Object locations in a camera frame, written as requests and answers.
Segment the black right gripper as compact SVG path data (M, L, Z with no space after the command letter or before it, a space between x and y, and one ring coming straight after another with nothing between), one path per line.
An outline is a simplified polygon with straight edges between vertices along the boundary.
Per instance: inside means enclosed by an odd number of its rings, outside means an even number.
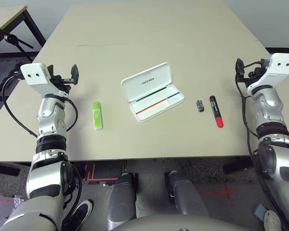
M245 70L244 63L240 58L237 58L235 71L236 75L238 75L238 82L243 83L254 83L257 82L264 74L263 67L256 67L254 71L248 73L248 78L244 78Z

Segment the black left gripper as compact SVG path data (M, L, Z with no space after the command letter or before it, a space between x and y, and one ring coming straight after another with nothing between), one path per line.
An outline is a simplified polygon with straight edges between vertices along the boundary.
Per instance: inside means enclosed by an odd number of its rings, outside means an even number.
M71 68L71 78L63 79L60 75L53 76L53 65L48 66L48 72L52 76L50 81L55 85L60 91L69 93L71 90L70 84L77 85L79 80L79 70L76 64Z

